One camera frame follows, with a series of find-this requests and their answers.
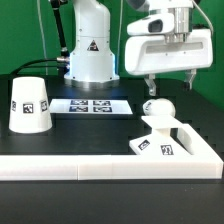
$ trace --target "printed marker sheet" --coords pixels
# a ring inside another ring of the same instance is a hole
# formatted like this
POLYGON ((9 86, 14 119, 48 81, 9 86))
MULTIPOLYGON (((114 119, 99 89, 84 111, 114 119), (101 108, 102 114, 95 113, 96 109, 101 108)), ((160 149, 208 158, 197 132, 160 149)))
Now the printed marker sheet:
POLYGON ((51 113, 132 114, 126 100, 53 99, 51 113))

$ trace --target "black cable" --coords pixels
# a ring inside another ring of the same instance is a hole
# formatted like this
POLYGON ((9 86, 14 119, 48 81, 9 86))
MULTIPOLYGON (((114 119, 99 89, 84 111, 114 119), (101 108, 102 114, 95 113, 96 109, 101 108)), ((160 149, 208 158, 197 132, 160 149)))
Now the black cable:
POLYGON ((43 63, 43 62, 50 62, 50 61, 56 61, 57 62, 57 59, 56 58, 49 58, 49 59, 40 59, 40 60, 30 61, 30 62, 27 62, 27 63, 23 64, 19 68, 13 70, 10 74, 11 75, 16 75, 20 70, 22 70, 23 68, 25 68, 25 67, 27 67, 29 65, 37 64, 37 63, 43 63))
POLYGON ((57 66, 57 65, 37 65, 37 66, 25 66, 22 69, 20 69, 16 74, 18 74, 23 69, 30 69, 30 68, 65 68, 64 66, 57 66))
POLYGON ((209 27, 207 25, 201 23, 193 25, 193 29, 208 29, 208 28, 209 27))
POLYGON ((51 6, 54 12, 55 22, 57 25, 59 42, 61 45, 61 56, 68 57, 69 51, 66 46, 64 30, 63 30, 62 21, 61 21, 61 14, 59 11, 60 6, 67 4, 68 1, 67 0, 50 0, 49 2, 51 3, 51 6))
POLYGON ((195 2, 199 5, 199 3, 201 2, 201 0, 195 0, 195 2))

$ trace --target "black table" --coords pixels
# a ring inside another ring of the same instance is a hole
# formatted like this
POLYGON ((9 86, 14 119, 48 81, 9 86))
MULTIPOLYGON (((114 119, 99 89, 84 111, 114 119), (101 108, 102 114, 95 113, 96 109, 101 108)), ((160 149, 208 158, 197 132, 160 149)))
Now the black table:
MULTIPOLYGON (((133 115, 52 114, 51 130, 16 134, 8 129, 12 77, 1 76, 2 155, 130 154, 128 141, 150 131, 140 119, 142 104, 150 99, 143 80, 122 79, 113 89, 87 91, 65 86, 58 77, 45 79, 50 101, 125 99, 133 115)), ((157 80, 157 85, 158 97, 175 104, 176 118, 190 123, 223 159, 224 113, 195 91, 182 91, 180 81, 157 80)), ((1 182, 0 224, 221 224, 223 183, 223 179, 1 182)))

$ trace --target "white platform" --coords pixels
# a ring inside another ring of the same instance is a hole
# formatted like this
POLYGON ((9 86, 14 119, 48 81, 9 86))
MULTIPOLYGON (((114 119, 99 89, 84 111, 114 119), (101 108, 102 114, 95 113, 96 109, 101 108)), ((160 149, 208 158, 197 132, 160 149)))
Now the white platform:
POLYGON ((1 156, 0 180, 222 178, 223 161, 190 125, 171 116, 142 119, 153 130, 130 141, 137 155, 1 156), (169 136, 169 128, 178 128, 183 146, 169 136))
POLYGON ((52 99, 51 113, 132 114, 127 100, 52 99))

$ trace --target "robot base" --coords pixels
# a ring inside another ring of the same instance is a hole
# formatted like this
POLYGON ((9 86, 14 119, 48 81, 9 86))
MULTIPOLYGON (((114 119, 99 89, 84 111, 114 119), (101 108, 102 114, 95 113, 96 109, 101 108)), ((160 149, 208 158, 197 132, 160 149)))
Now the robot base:
POLYGON ((84 89, 106 89, 110 87, 116 87, 119 85, 119 76, 115 76, 114 79, 105 82, 84 82, 72 79, 69 75, 65 75, 64 82, 66 85, 75 86, 84 89))

